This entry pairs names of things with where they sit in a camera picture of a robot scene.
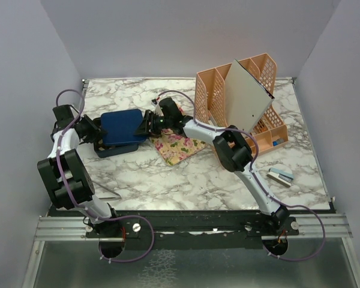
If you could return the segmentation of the blue box lid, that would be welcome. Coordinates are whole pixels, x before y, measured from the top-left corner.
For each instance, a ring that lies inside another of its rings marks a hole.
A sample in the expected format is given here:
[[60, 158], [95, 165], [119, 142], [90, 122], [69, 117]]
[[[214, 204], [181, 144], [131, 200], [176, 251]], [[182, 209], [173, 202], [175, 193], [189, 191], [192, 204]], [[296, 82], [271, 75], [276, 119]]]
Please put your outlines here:
[[103, 113], [100, 117], [101, 128], [107, 132], [103, 136], [103, 143], [106, 146], [124, 146], [144, 142], [147, 136], [135, 135], [142, 121], [143, 115], [139, 109]]

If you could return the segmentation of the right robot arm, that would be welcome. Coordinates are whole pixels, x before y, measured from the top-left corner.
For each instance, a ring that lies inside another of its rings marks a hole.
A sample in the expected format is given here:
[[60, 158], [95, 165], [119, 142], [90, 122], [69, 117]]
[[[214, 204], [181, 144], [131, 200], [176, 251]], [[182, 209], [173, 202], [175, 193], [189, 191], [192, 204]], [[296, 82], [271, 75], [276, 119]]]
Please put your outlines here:
[[252, 149], [242, 133], [233, 125], [221, 128], [198, 122], [192, 116], [182, 114], [170, 97], [158, 104], [161, 113], [146, 110], [134, 134], [158, 137], [163, 130], [170, 129], [176, 135], [200, 140], [213, 146], [220, 164], [227, 171], [233, 172], [255, 199], [262, 214], [265, 230], [272, 235], [282, 231], [290, 212], [258, 173]]

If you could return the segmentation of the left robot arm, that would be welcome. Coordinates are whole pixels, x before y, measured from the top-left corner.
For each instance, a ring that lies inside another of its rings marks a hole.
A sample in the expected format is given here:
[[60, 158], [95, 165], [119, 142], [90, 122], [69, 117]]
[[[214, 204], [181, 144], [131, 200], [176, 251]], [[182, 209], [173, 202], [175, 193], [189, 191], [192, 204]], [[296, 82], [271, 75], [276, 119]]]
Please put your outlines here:
[[94, 143], [106, 132], [98, 118], [91, 120], [85, 115], [63, 133], [72, 120], [69, 117], [55, 123], [52, 151], [37, 163], [38, 172], [56, 209], [79, 211], [97, 234], [115, 236], [121, 228], [116, 211], [95, 195], [94, 183], [77, 153], [81, 140]]

